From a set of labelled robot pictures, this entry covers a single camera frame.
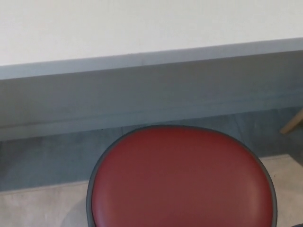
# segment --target table top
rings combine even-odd
[[[0,79],[303,50],[299,0],[4,0]]]

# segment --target tile floor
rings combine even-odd
[[[277,227],[303,223],[303,167],[289,155],[265,157],[277,194]],[[87,227],[87,182],[0,193],[6,227]]]
[[[278,130],[299,109],[165,124],[215,129],[251,148],[273,178],[279,205],[278,226],[291,226],[303,222],[303,128],[286,136]],[[0,143],[0,226],[87,226],[86,187],[95,162],[113,141],[142,126],[145,125]]]

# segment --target stool leg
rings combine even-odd
[[[303,109],[300,110],[281,130],[280,133],[287,134],[295,126],[297,126],[301,121],[303,121]]]

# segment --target red stool seat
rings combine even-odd
[[[240,142],[212,130],[154,126],[129,133],[99,160],[89,184],[97,227],[276,226],[264,166]]]

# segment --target stool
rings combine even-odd
[[[275,227],[261,161],[223,133],[151,126],[114,142],[87,193],[89,227]]]

